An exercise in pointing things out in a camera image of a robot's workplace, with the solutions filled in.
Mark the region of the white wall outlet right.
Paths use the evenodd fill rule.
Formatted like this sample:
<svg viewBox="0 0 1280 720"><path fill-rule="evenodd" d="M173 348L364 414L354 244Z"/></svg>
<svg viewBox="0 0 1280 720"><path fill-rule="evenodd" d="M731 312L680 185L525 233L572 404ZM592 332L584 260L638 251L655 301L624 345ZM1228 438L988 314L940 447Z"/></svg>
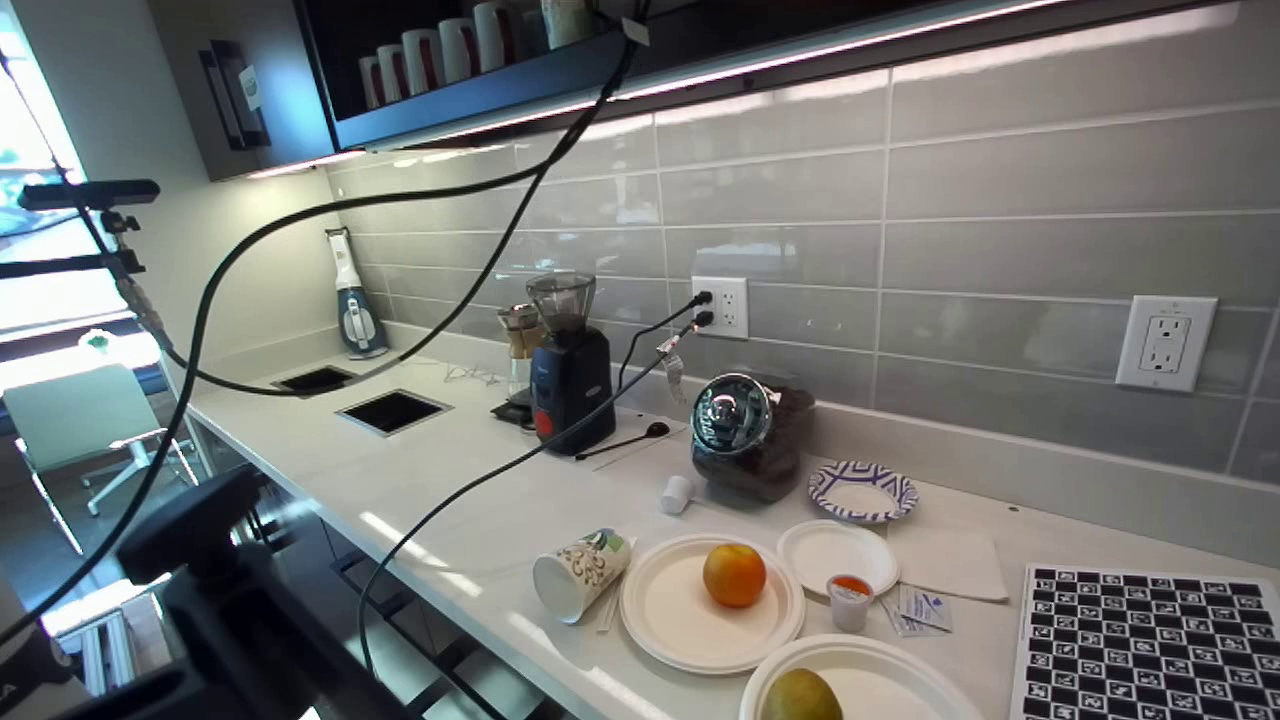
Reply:
<svg viewBox="0 0 1280 720"><path fill-rule="evenodd" d="M1115 359L1121 386L1191 393L1213 334L1213 296L1135 296Z"/></svg>

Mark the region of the orange fruit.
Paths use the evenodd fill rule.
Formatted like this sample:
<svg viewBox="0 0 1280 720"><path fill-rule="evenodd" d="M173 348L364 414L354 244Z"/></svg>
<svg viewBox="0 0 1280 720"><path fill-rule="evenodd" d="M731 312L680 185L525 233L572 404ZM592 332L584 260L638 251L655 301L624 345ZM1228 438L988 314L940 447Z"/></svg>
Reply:
<svg viewBox="0 0 1280 720"><path fill-rule="evenodd" d="M763 596L770 563L754 543L712 543L704 556L704 586L719 608L754 608Z"/></svg>

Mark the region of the yellow-green fruit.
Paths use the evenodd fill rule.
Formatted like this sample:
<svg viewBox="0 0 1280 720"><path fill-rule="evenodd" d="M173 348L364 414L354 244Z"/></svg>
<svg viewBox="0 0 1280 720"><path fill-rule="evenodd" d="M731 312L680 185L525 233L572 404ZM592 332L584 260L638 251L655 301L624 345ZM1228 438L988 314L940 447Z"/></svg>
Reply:
<svg viewBox="0 0 1280 720"><path fill-rule="evenodd" d="M760 720L844 720L844 707L821 673L790 668L770 684Z"/></svg>

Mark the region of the small sauce cup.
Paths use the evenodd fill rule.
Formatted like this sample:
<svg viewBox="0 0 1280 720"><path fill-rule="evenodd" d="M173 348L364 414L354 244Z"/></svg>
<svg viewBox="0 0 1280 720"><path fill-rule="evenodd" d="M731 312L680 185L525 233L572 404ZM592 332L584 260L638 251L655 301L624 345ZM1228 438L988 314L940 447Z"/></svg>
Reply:
<svg viewBox="0 0 1280 720"><path fill-rule="evenodd" d="M833 623L840 633L859 633L867 623L871 599L877 599L877 593L864 577L833 577L830 581L830 608L833 608Z"/></svg>

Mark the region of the large white paper plate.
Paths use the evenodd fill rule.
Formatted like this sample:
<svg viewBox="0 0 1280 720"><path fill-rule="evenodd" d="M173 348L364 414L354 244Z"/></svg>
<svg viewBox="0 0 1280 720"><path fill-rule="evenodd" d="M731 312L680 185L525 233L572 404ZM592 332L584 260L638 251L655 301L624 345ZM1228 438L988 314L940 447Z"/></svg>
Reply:
<svg viewBox="0 0 1280 720"><path fill-rule="evenodd" d="M805 586L763 559L763 593L754 608L719 608L704 586L704 559L724 531L694 531L641 552L620 585L629 639L694 675L739 675L805 629Z"/></svg>

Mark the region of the white office chair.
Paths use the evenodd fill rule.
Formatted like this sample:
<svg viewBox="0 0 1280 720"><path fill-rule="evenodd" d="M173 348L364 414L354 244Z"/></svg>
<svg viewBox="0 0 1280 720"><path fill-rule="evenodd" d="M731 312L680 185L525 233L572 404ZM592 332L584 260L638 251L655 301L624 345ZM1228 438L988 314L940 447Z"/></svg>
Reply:
<svg viewBox="0 0 1280 720"><path fill-rule="evenodd" d="M88 513L134 483L148 465L148 438L164 430L141 378L126 363L101 363L3 393L32 479L129 453L129 465L88 500Z"/></svg>

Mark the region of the white bowl front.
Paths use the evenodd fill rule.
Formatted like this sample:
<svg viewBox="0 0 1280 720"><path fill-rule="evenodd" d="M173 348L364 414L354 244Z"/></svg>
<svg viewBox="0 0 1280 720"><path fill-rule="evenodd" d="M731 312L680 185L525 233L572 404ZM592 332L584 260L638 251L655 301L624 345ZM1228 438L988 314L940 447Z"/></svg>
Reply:
<svg viewBox="0 0 1280 720"><path fill-rule="evenodd" d="M980 720L980 707L944 673L864 636L784 642L754 673L735 720L760 720L770 684L790 668L821 673L844 720Z"/></svg>

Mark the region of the white napkin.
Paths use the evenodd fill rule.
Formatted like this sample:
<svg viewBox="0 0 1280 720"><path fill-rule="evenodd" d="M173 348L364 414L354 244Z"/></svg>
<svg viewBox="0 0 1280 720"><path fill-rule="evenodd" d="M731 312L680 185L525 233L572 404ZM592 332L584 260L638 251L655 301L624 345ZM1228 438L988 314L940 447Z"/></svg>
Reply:
<svg viewBox="0 0 1280 720"><path fill-rule="evenodd" d="M891 549L907 585L964 599L1010 599L996 543L988 534L920 529L896 534Z"/></svg>

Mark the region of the black white checkerboard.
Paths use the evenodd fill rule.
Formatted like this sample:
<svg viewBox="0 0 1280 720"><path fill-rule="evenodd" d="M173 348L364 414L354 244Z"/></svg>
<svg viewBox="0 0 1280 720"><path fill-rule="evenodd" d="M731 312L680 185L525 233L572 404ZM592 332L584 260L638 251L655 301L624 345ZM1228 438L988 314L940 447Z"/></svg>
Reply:
<svg viewBox="0 0 1280 720"><path fill-rule="evenodd" d="M1027 570L1014 720L1280 720L1280 610L1259 581Z"/></svg>

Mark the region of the sauce packet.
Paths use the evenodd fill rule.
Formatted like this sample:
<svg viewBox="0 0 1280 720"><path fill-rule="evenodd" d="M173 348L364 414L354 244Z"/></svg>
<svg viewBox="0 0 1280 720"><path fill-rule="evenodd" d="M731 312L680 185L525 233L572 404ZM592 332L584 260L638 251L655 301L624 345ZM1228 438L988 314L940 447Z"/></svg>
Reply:
<svg viewBox="0 0 1280 720"><path fill-rule="evenodd" d="M952 629L952 604L944 596L937 596L937 593L907 586L900 596L900 620L907 629L949 633Z"/></svg>

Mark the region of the white wall outlet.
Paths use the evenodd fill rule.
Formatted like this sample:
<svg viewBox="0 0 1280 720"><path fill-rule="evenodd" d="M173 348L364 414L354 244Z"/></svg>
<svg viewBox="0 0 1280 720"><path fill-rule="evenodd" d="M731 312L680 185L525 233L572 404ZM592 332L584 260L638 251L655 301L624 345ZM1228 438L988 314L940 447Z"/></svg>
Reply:
<svg viewBox="0 0 1280 720"><path fill-rule="evenodd" d="M746 277L697 277L694 291L709 291L709 334L748 332L748 279Z"/></svg>
<svg viewBox="0 0 1280 720"><path fill-rule="evenodd" d="M1213 296L1135 296L1115 359L1121 386L1191 393L1213 334Z"/></svg>

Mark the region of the white wall outlet left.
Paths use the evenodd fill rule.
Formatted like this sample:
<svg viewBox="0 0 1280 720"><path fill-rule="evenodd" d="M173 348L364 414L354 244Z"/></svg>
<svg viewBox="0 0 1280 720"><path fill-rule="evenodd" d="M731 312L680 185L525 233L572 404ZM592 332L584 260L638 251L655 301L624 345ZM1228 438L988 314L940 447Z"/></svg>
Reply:
<svg viewBox="0 0 1280 720"><path fill-rule="evenodd" d="M748 279L746 277L697 277L694 291L709 291L709 334L748 332Z"/></svg>

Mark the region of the small white paper plate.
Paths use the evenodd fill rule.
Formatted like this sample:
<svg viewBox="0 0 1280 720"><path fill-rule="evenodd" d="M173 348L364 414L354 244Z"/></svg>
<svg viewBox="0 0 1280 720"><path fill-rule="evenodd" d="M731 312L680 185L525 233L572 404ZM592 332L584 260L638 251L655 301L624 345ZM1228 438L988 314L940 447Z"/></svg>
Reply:
<svg viewBox="0 0 1280 720"><path fill-rule="evenodd" d="M778 556L805 593L826 596L833 577L859 577L877 596L900 581L896 552L867 529L802 521L778 540Z"/></svg>

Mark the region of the dark wall shelf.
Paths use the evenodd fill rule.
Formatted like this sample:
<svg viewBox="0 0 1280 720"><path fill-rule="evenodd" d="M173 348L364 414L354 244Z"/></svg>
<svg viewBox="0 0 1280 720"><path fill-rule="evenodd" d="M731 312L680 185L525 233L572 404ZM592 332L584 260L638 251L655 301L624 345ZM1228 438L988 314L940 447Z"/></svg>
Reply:
<svg viewBox="0 0 1280 720"><path fill-rule="evenodd" d="M888 65L1063 37L1172 37L1249 0L588 0L545 38L541 0L146 0L216 180L389 144L557 126Z"/></svg>

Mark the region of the black coffee grinder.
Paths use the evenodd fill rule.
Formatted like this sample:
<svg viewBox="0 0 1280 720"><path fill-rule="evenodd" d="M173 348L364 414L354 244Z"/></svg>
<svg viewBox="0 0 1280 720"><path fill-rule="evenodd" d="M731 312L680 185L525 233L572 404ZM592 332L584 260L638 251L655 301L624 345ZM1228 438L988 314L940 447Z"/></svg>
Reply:
<svg viewBox="0 0 1280 720"><path fill-rule="evenodd" d="M557 457L584 453L616 430L612 348L588 325L592 296L592 270L547 270L529 283L545 326L532 352L532 430Z"/></svg>

